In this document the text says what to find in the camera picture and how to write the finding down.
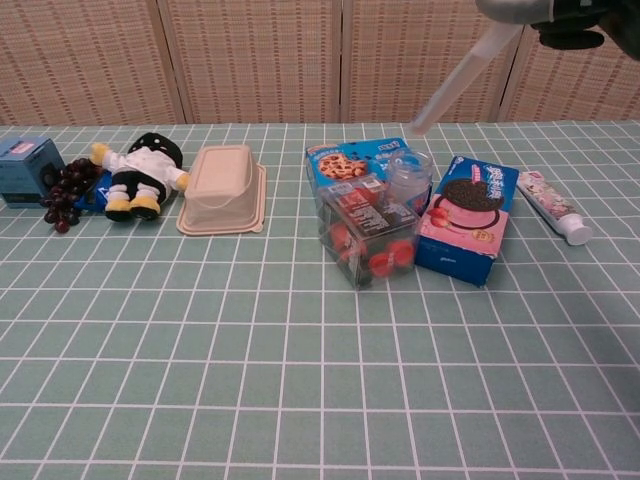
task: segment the oreo box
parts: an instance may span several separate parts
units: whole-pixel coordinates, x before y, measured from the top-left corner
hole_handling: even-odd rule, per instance
[[[424,213],[416,264],[478,287],[502,243],[519,171],[455,157]]]
[[[399,137],[309,147],[306,170],[313,194],[317,198],[319,188],[369,174],[384,182],[391,154],[408,148]]]
[[[47,137],[13,137],[0,142],[0,194],[8,207],[41,208],[40,199],[59,179],[64,162]]]

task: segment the blue package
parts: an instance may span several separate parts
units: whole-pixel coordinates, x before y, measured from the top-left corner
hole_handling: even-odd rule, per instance
[[[386,169],[393,152],[409,149],[404,139],[381,138],[306,149],[307,178],[314,196],[318,188],[369,174],[386,181]]]
[[[416,264],[478,287],[498,257],[520,172],[455,157],[418,228]]]
[[[97,182],[73,206],[80,210],[102,213],[107,206],[109,188],[111,188],[111,172],[104,170]]]

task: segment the stuffed toy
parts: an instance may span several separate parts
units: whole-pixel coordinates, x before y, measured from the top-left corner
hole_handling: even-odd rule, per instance
[[[182,152],[168,138],[148,132],[118,155],[103,143],[91,146],[90,160],[112,173],[105,215],[115,222],[132,217],[154,220],[173,190],[184,192],[189,174],[182,170]]]

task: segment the toothpaste cap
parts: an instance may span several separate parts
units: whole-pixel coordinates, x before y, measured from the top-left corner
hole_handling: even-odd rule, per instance
[[[593,230],[582,223],[580,215],[565,215],[558,224],[569,245],[584,245],[593,237]]]

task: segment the woven panel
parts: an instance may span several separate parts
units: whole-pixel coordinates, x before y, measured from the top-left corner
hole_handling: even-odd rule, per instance
[[[469,0],[352,0],[343,121],[410,121],[488,28]],[[441,121],[490,120],[506,53]]]
[[[156,42],[149,12],[145,0],[0,2],[3,121],[183,121],[179,103],[172,101],[174,80],[165,75],[162,44]]]
[[[542,47],[533,30],[517,63],[514,95],[501,114],[511,121],[640,118],[640,62],[609,39],[595,50],[558,52]]]
[[[340,1],[166,0],[166,7],[195,122],[337,120]]]

